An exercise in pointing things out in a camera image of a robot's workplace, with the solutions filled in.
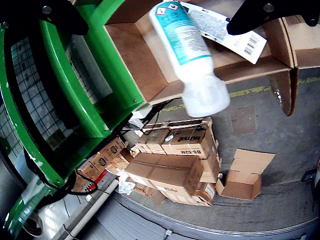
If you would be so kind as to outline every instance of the warehouse floor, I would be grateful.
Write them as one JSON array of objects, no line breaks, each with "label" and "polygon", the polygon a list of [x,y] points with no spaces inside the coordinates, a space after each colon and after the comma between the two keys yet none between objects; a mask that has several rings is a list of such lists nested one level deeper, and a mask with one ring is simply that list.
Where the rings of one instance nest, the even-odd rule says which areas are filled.
[{"label": "warehouse floor", "polygon": [[[316,219],[318,202],[313,201],[310,185],[300,180],[320,157],[320,68],[301,70],[299,80],[291,117],[285,116],[268,89],[267,77],[229,84],[229,93],[237,96],[226,110],[211,116],[223,173],[230,168],[236,148],[276,154],[262,174],[261,193],[252,201],[217,195],[213,207],[168,199],[157,206],[136,192],[129,198],[178,221],[216,230],[270,231]],[[160,112],[157,122],[186,119],[190,117],[182,100],[175,99]],[[137,139],[133,132],[125,137],[129,142]]]}]

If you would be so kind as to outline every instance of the open cardboard box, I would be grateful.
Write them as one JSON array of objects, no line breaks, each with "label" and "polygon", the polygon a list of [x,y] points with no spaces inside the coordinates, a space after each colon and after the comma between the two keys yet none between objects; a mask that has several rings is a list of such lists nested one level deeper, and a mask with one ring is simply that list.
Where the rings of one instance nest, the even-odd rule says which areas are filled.
[{"label": "open cardboard box", "polygon": [[234,199],[254,199],[261,191],[261,174],[274,157],[272,153],[236,149],[225,185],[219,178],[216,182],[217,193]]},{"label": "open cardboard box", "polygon": [[[283,111],[292,115],[295,109],[298,94],[298,73],[300,69],[320,67],[320,25],[308,26],[300,15],[287,16],[282,18],[285,31],[290,43],[292,56],[288,66],[293,68],[290,71],[291,79],[291,108]],[[282,84],[282,76],[277,76],[279,87]],[[288,95],[286,88],[280,89],[282,98]]]},{"label": "open cardboard box", "polygon": [[[149,10],[160,0],[126,0],[105,25],[123,63],[144,100],[151,105],[181,97],[184,84],[171,67],[165,48],[149,19]],[[232,17],[237,7],[233,1],[188,1],[206,9]],[[254,65],[218,43],[206,40],[213,56],[215,74],[227,84],[247,79],[285,73],[280,80],[290,88],[292,53],[281,19],[265,24],[257,32],[268,42]]]}]

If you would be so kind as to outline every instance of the scrap cardboard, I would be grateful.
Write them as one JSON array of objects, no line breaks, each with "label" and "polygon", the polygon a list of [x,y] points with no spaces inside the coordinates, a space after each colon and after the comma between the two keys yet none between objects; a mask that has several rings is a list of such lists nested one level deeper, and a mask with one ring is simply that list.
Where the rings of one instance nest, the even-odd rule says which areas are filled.
[{"label": "scrap cardboard", "polygon": [[[164,54],[163,43],[148,16],[150,9],[159,2],[149,0],[141,5],[136,0],[126,0],[104,26],[141,96],[151,105],[181,97],[184,91],[184,84],[174,73],[169,57]],[[238,1],[236,4],[231,0],[219,2],[202,0],[199,5],[232,18],[240,7],[239,3],[242,3]],[[257,33],[267,39],[267,44],[255,65],[229,49],[206,40],[218,78],[230,84],[291,69],[287,64],[291,49],[283,22],[276,19],[263,27],[259,27]]]},{"label": "scrap cardboard", "polygon": [[118,153],[120,153],[125,147],[126,145],[124,142],[117,136],[104,149],[112,158],[116,158]]},{"label": "scrap cardboard", "polygon": [[183,197],[169,192],[162,192],[162,194],[176,203],[210,207],[214,203],[216,191],[212,183],[201,182],[192,197]]},{"label": "scrap cardboard", "polygon": [[162,148],[168,155],[199,156],[201,159],[206,159],[212,152],[214,141],[205,124],[175,129],[169,135],[173,135],[173,138],[162,144]]},{"label": "scrap cardboard", "polygon": [[99,171],[91,162],[87,162],[80,169],[80,174],[83,174],[89,179],[95,181],[100,176],[101,171]]},{"label": "scrap cardboard", "polygon": [[137,183],[190,197],[197,189],[203,170],[197,156],[139,153],[125,172]]},{"label": "scrap cardboard", "polygon": [[274,157],[272,153],[236,149],[225,186],[218,179],[216,191],[224,197],[254,199],[261,191],[261,174]]},{"label": "scrap cardboard", "polygon": [[201,159],[200,161],[203,166],[200,182],[215,184],[220,171],[220,163],[217,159],[217,155],[212,152],[207,159]]}]

